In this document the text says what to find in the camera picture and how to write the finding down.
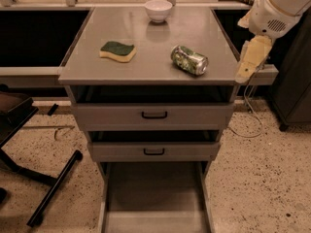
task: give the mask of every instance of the black chair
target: black chair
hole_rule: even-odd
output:
[[[6,90],[4,85],[0,85],[0,89],[1,88],[2,90]],[[0,91],[0,164],[2,163],[4,168],[9,171],[51,187],[35,213],[27,222],[27,225],[30,227],[39,225],[42,222],[44,209],[48,206],[75,161],[82,160],[83,158],[81,152],[75,150],[59,176],[54,178],[17,165],[11,157],[2,150],[2,147],[38,112],[39,109],[32,104],[33,99],[28,95],[7,92],[7,90]],[[0,202],[2,202],[6,194],[7,191],[3,187],[0,187]]]

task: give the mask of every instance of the sponge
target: sponge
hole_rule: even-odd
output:
[[[99,52],[101,58],[111,58],[118,62],[129,62],[136,53],[134,45],[119,42],[107,42]]]

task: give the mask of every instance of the countertop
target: countertop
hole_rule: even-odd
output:
[[[108,41],[135,45],[128,63],[100,58]],[[207,71],[194,77],[181,71],[170,58],[182,45],[209,59]],[[175,6],[160,24],[150,21],[141,7],[96,7],[74,47],[59,82],[90,84],[223,84],[233,85],[237,61],[211,9]]]

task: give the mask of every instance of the drawer front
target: drawer front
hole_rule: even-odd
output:
[[[219,143],[92,143],[95,162],[203,161],[215,159]]]
[[[74,105],[82,130],[224,129],[233,104],[223,105]]]

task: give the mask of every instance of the drawer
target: drawer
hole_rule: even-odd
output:
[[[215,232],[199,163],[110,163],[100,232]]]
[[[209,131],[116,131],[91,133],[88,150],[95,162],[205,161],[220,143]]]
[[[233,104],[76,104],[73,114],[79,127],[92,130],[224,129]]]

